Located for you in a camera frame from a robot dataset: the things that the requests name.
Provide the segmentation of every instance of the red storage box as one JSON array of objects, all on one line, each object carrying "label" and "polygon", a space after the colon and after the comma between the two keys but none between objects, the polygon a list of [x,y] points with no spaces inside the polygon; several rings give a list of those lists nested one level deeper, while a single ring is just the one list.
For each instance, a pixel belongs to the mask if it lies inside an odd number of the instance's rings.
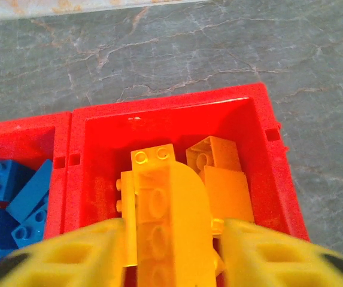
[{"label": "red storage box", "polygon": [[130,152],[209,135],[235,141],[257,224],[308,240],[286,147],[262,83],[202,93],[76,109],[72,117],[64,231],[117,217],[120,172]]},{"label": "red storage box", "polygon": [[70,123],[70,112],[0,123],[0,160],[15,160],[35,170],[46,159],[53,161],[46,239],[63,233]]}]

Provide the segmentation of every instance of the grey marble floor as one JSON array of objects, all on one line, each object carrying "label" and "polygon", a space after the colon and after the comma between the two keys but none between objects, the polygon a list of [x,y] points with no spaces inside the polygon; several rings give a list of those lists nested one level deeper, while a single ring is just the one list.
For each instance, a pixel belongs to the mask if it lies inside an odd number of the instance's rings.
[{"label": "grey marble floor", "polygon": [[0,22],[0,120],[267,84],[313,242],[343,252],[343,0]]}]

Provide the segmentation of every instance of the red plastic bin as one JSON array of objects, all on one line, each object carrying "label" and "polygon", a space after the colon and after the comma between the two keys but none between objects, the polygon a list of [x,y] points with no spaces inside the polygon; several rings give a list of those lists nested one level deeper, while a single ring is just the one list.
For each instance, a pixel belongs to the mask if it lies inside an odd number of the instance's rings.
[{"label": "red plastic bin", "polygon": [[235,141],[257,224],[309,240],[266,87],[262,83],[202,93],[76,109],[72,116],[64,231],[116,212],[120,172],[130,152],[213,135]]},{"label": "red plastic bin", "polygon": [[70,112],[0,123],[0,160],[35,170],[46,159],[53,161],[45,239],[63,233],[70,124]]}]

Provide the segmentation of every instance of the yellow plastic piece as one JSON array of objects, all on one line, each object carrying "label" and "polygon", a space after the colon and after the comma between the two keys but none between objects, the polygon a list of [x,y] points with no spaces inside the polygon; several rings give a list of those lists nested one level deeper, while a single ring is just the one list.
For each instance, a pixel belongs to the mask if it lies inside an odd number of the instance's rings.
[{"label": "yellow plastic piece", "polygon": [[171,143],[131,152],[131,165],[134,172],[157,168],[172,161],[175,161],[175,154]]},{"label": "yellow plastic piece", "polygon": [[196,173],[201,173],[204,166],[241,172],[236,143],[227,139],[209,136],[186,150],[187,165]]},{"label": "yellow plastic piece", "polygon": [[227,287],[343,287],[343,274],[322,254],[342,256],[309,242],[236,219],[221,236]]},{"label": "yellow plastic piece", "polygon": [[121,172],[117,180],[117,190],[122,199],[117,202],[117,211],[125,219],[125,262],[124,266],[136,266],[136,215],[133,172]]},{"label": "yellow plastic piece", "polygon": [[204,174],[213,217],[211,221],[213,235],[222,233],[225,218],[254,222],[247,178],[244,173],[205,166]]},{"label": "yellow plastic piece", "polygon": [[204,185],[175,161],[172,145],[164,147],[131,153],[138,191],[137,286],[216,286]]},{"label": "yellow plastic piece", "polygon": [[0,287],[119,287],[123,283],[120,218],[102,221],[19,249],[29,254],[0,280]]}]

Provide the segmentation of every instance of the orange lego brick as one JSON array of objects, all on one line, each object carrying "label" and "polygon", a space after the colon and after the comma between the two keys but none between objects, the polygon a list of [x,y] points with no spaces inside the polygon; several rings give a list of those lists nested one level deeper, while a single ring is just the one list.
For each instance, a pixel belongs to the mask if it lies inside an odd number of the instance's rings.
[{"label": "orange lego brick", "polygon": [[196,173],[203,171],[204,166],[241,172],[236,143],[227,139],[209,136],[186,150],[187,165]]},{"label": "orange lego brick", "polygon": [[242,172],[205,166],[205,188],[210,200],[213,235],[223,231],[225,218],[254,222],[247,178]]},{"label": "orange lego brick", "polygon": [[136,215],[133,172],[121,172],[117,180],[117,190],[122,199],[117,202],[117,211],[125,219],[125,255],[124,263],[127,266],[136,266]]}]

